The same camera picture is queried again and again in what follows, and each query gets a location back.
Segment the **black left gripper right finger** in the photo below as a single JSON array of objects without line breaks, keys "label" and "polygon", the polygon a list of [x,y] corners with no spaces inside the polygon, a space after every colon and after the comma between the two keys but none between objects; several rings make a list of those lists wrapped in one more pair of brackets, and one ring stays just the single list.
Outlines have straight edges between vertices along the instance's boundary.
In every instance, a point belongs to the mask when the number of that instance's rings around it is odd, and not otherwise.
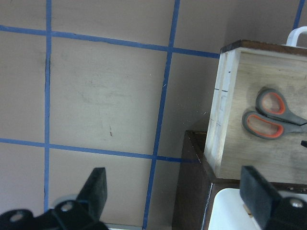
[{"label": "black left gripper right finger", "polygon": [[307,199],[278,191],[253,166],[243,166],[240,196],[262,230],[305,230]]}]

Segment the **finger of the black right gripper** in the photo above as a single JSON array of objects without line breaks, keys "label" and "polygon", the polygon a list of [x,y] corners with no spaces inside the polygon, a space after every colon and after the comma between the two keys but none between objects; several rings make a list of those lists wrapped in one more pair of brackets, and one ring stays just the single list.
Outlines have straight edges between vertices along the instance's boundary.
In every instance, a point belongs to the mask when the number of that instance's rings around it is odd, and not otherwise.
[{"label": "finger of the black right gripper", "polygon": [[307,141],[306,140],[302,140],[301,141],[301,146],[307,148]]}]

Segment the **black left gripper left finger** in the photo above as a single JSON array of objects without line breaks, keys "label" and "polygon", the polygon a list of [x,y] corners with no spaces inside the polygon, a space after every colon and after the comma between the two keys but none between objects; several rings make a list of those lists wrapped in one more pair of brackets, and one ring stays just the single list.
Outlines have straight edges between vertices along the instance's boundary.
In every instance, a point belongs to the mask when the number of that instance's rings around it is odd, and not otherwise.
[{"label": "black left gripper left finger", "polygon": [[65,200],[35,217],[15,209],[0,215],[2,230],[106,230],[100,221],[107,199],[105,168],[94,168],[75,200]]}]

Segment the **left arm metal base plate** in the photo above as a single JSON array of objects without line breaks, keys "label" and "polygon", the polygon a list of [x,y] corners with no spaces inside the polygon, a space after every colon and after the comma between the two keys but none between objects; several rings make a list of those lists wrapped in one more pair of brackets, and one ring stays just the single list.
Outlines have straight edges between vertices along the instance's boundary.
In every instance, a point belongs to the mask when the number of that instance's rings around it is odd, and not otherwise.
[{"label": "left arm metal base plate", "polygon": [[142,227],[105,223],[109,230],[142,230]]}]

